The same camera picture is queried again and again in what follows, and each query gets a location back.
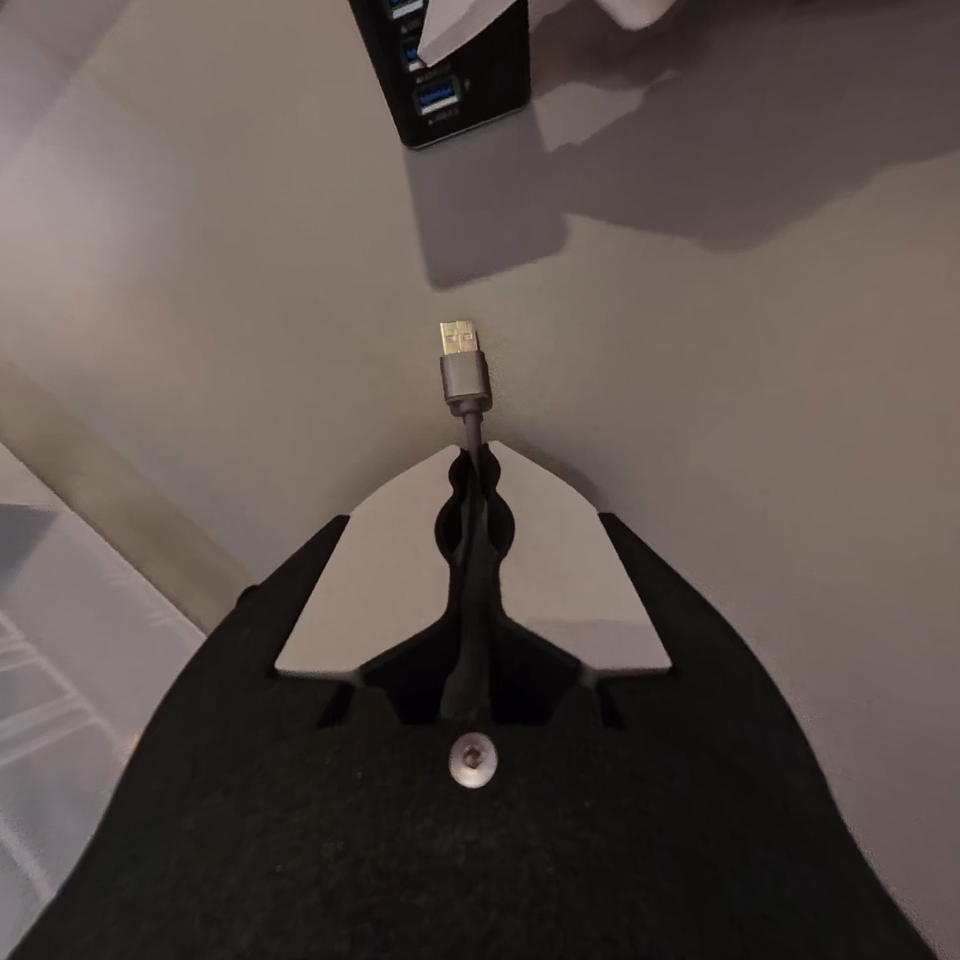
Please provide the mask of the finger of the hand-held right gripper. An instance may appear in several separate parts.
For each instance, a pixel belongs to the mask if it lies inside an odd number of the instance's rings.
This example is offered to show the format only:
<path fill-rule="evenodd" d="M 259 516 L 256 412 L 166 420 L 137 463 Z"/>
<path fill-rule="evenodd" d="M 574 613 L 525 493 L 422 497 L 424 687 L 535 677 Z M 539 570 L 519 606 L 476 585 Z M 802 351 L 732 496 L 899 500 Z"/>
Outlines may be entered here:
<path fill-rule="evenodd" d="M 437 65 L 479 36 L 514 1 L 428 1 L 416 48 L 425 65 Z"/>
<path fill-rule="evenodd" d="M 662 21 L 676 6 L 675 1 L 608 1 L 595 2 L 621 29 L 640 32 Z"/>

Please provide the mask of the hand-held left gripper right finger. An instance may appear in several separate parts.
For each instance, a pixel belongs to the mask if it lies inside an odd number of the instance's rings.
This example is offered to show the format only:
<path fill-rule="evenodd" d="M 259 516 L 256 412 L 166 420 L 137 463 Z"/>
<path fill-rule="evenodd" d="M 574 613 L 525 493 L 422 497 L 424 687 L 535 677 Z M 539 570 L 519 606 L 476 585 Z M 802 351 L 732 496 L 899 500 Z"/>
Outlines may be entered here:
<path fill-rule="evenodd" d="M 495 492 L 513 521 L 499 566 L 506 617 L 574 658 L 589 683 L 673 666 L 594 505 L 548 469 L 492 442 Z"/>

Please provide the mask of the clear plastic bin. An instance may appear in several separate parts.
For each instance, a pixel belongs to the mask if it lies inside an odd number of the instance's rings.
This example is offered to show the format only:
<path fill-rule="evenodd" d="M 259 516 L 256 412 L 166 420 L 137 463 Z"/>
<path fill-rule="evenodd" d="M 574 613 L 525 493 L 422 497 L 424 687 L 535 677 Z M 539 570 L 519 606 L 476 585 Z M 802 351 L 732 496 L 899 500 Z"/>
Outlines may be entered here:
<path fill-rule="evenodd" d="M 205 636 L 1 448 L 1 940 L 62 887 Z"/>

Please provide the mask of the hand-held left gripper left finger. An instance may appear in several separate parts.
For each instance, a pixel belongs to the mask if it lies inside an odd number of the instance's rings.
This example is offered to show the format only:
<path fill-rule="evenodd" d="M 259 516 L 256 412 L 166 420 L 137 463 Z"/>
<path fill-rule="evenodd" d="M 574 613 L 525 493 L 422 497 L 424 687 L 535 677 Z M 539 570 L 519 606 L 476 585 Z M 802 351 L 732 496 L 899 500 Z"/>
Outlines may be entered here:
<path fill-rule="evenodd" d="M 442 619 L 463 556 L 464 454 L 443 447 L 353 510 L 274 662 L 278 675 L 358 679 Z"/>

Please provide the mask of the black rectangular usb hub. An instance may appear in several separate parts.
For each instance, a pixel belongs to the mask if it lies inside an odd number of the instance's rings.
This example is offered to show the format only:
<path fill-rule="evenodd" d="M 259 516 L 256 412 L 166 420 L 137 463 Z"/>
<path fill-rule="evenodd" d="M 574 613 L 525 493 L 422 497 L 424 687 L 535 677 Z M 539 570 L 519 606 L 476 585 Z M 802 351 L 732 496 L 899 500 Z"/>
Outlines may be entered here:
<path fill-rule="evenodd" d="M 420 150 L 483 126 L 529 101 L 529 4 L 513 4 L 437 64 L 417 54 L 428 1 L 349 6 L 401 143 Z"/>

